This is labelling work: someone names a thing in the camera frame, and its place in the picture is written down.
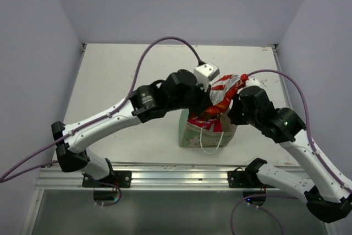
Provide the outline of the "pink Real crisps bag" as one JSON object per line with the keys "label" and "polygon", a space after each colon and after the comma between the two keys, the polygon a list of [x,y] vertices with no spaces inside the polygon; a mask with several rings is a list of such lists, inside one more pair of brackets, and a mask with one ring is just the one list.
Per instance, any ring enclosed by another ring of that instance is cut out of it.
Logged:
{"label": "pink Real crisps bag", "polygon": [[222,132],[222,124],[219,119],[201,119],[199,117],[189,118],[188,123],[213,133]]}

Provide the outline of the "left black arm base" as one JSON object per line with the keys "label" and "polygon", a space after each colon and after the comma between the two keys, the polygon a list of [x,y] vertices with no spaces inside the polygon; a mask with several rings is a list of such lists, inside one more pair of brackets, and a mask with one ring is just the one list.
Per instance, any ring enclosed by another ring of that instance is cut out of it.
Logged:
{"label": "left black arm base", "polygon": [[112,186],[118,186],[119,188],[130,188],[132,180],[132,171],[116,171],[114,175],[109,175],[100,180],[92,180],[88,175],[84,175],[82,180],[82,186],[84,188],[108,188]]}

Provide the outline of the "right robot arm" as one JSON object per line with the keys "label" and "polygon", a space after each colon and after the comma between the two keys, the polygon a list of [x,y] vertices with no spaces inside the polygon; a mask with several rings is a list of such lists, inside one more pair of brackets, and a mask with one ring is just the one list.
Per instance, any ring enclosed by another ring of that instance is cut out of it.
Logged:
{"label": "right robot arm", "polygon": [[234,95],[228,117],[231,123],[251,125],[279,144],[308,175],[298,177],[256,158],[244,169],[249,186],[264,184],[278,188],[302,201],[325,223],[336,222],[351,213],[351,180],[309,139],[306,124],[293,110],[274,107],[264,89],[250,86]]}

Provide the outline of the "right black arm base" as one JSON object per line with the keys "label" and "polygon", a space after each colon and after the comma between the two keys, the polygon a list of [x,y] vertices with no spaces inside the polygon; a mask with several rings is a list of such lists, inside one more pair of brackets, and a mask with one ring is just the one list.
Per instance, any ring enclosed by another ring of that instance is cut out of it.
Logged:
{"label": "right black arm base", "polygon": [[229,188],[256,188],[259,186],[258,178],[253,170],[238,167],[227,172]]}

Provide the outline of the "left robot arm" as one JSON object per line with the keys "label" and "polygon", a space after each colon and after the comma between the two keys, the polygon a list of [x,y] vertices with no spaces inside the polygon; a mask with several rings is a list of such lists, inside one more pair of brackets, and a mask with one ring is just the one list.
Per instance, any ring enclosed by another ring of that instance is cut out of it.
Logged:
{"label": "left robot arm", "polygon": [[198,115],[212,105],[210,82],[219,75],[214,67],[201,73],[181,69],[166,80],[157,80],[129,93],[112,107],[83,121],[51,125],[56,156],[62,172],[81,172],[102,187],[114,182],[109,159],[89,147],[119,130],[163,118],[167,112],[188,109]]}

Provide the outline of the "red orange snack bag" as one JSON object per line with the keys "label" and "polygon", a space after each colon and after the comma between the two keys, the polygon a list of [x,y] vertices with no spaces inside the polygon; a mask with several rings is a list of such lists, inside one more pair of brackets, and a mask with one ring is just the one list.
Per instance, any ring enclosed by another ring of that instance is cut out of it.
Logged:
{"label": "red orange snack bag", "polygon": [[248,79],[247,74],[229,74],[215,81],[210,89],[212,106],[203,110],[198,118],[208,120],[222,116],[228,110],[233,97],[246,86]]}

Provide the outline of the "green printed paper bag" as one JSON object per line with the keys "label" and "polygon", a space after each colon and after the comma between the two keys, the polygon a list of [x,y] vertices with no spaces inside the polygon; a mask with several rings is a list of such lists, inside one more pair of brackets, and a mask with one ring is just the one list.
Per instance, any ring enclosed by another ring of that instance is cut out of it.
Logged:
{"label": "green printed paper bag", "polygon": [[222,147],[227,147],[234,138],[237,126],[230,123],[226,114],[218,118],[222,124],[222,132],[213,133],[187,122],[193,118],[188,110],[182,110],[178,123],[178,145],[183,148],[200,148],[204,153],[212,155]]}

